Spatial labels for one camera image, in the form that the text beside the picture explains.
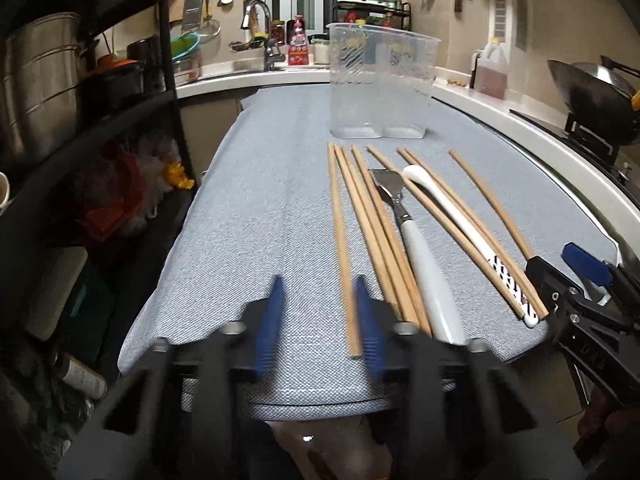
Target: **cabinet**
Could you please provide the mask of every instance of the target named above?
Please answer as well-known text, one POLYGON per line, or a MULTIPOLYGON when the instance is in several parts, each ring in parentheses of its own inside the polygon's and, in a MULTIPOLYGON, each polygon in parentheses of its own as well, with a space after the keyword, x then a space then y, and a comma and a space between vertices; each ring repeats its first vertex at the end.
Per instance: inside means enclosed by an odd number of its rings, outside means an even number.
POLYGON ((242 99, 257 88, 204 94, 180 101, 184 137, 198 181, 207 171, 222 139, 242 111, 242 99))

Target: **plastic jug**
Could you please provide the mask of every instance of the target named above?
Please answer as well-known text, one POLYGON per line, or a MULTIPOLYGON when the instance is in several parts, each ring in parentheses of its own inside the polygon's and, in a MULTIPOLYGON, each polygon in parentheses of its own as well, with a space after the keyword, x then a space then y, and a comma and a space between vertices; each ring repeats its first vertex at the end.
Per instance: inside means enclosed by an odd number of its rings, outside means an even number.
POLYGON ((494 39, 486 44, 478 59, 475 89, 483 94, 504 99, 507 89, 507 72, 509 63, 504 55, 502 45, 494 39))

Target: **white spatula handle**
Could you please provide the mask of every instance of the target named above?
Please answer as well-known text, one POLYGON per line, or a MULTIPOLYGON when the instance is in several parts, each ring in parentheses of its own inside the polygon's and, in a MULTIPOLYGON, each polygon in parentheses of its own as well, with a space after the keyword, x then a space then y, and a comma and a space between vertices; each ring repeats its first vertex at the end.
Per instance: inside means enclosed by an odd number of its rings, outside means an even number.
POLYGON ((469 241, 476 246, 476 249, 480 251, 484 259, 495 269, 500 276, 502 282, 509 288, 513 297, 518 303, 521 304, 524 310, 524 323, 533 328, 538 323, 538 316, 533 311, 533 308, 522 297, 522 291, 516 285, 515 280, 511 277, 507 269, 503 268, 503 264, 495 254, 494 250, 489 247, 489 244, 482 238, 482 235, 478 230, 471 225, 471 222, 460 212, 460 209, 449 199, 448 196, 440 189, 440 187, 431 178, 431 175, 420 166, 410 165, 402 170, 402 175, 412 180, 416 184, 420 184, 429 191, 436 199, 436 202, 440 204, 440 207, 451 217, 451 219, 458 225, 460 230, 469 238, 469 241))
POLYGON ((407 220, 400 225, 404 245, 414 270, 433 336, 456 345, 466 344, 460 314, 440 266, 433 257, 418 225, 407 220))

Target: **clear plastic container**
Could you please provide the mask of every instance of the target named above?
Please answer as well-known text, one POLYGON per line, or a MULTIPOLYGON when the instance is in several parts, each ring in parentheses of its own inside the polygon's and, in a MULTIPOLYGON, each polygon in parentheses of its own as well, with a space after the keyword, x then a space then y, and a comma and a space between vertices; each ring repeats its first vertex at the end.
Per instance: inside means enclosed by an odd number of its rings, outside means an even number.
POLYGON ((440 40, 354 23, 331 23, 329 35, 332 134, 422 138, 440 40))

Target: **wok handle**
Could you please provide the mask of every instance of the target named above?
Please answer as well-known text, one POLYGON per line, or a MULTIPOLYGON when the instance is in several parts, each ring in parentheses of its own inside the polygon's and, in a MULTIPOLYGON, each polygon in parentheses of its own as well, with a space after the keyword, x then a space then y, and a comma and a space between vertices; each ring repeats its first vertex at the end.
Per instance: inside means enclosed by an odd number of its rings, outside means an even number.
POLYGON ((636 68, 623 65, 622 63, 618 63, 617 61, 613 61, 610 57, 607 56, 600 56, 600 60, 604 68, 609 68, 610 70, 622 70, 622 72, 626 72, 632 76, 640 77, 640 70, 636 68))

